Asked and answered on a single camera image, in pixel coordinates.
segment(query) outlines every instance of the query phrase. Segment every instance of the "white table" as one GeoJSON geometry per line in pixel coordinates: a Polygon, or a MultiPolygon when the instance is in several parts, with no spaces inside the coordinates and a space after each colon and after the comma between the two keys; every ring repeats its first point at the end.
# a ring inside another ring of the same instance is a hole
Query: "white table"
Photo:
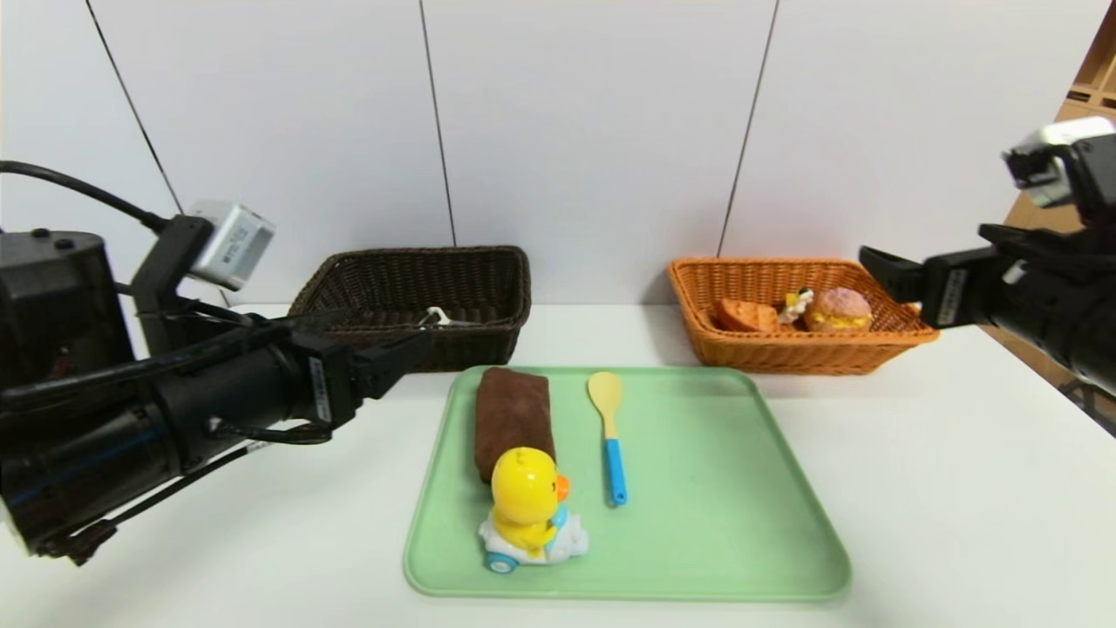
{"type": "MultiPolygon", "coordinates": [[[[673,307],[536,306],[514,364],[695,360],[673,307]]],[[[983,332],[868,377],[757,380],[852,558],[840,601],[414,592],[403,547],[453,381],[422,375],[328,445],[270,447],[190,487],[81,569],[0,538],[0,626],[1116,625],[1116,442],[983,332]]]]}

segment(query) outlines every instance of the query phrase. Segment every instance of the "toy wheel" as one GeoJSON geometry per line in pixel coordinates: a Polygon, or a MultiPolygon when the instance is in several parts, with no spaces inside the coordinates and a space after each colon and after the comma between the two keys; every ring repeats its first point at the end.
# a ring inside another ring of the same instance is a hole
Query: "toy wheel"
{"type": "Polygon", "coordinates": [[[488,568],[497,573],[511,573],[516,571],[517,567],[519,567],[519,561],[509,555],[496,552],[488,555],[488,568]]]}

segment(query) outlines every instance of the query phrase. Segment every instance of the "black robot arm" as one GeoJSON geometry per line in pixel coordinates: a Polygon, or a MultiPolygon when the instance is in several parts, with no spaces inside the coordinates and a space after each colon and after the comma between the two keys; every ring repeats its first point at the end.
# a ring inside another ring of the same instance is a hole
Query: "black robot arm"
{"type": "Polygon", "coordinates": [[[353,352],[298,320],[180,297],[187,273],[242,281],[254,263],[243,253],[262,252],[266,222],[230,206],[151,220],[158,239],[131,286],[113,280],[97,235],[0,233],[0,523],[30,553],[83,564],[118,524],[261,444],[328,442],[429,351],[425,328],[353,352]],[[146,360],[117,291],[135,300],[146,360]],[[305,423],[272,428],[288,418],[305,423]]]}
{"type": "Polygon", "coordinates": [[[985,325],[1033,345],[1116,394],[1116,128],[1105,118],[1054,124],[1004,154],[1036,204],[1075,203],[1072,233],[982,224],[991,245],[917,263],[869,248],[860,262],[934,328],[985,325]]]}

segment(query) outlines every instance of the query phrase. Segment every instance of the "blue spoon handle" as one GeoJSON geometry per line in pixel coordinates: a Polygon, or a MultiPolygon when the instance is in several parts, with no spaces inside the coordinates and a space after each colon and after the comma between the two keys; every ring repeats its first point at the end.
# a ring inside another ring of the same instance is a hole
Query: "blue spoon handle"
{"type": "Polygon", "coordinates": [[[608,463],[608,486],[612,490],[613,504],[624,505],[627,503],[627,486],[624,484],[624,463],[620,461],[618,439],[605,439],[605,461],[608,463]]]}

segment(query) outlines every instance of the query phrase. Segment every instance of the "green tray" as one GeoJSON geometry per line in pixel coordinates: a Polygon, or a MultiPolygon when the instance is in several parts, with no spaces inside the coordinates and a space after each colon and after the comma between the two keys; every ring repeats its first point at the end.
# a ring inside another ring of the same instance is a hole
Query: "green tray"
{"type": "Polygon", "coordinates": [[[820,600],[850,568],[756,385],[731,369],[608,369],[620,377],[628,503],[606,503],[600,418],[586,383],[602,369],[516,368],[550,380],[558,466],[589,553],[490,572],[477,529],[492,508],[473,465],[473,405],[487,367],[450,392],[404,570],[431,596],[820,600]]]}

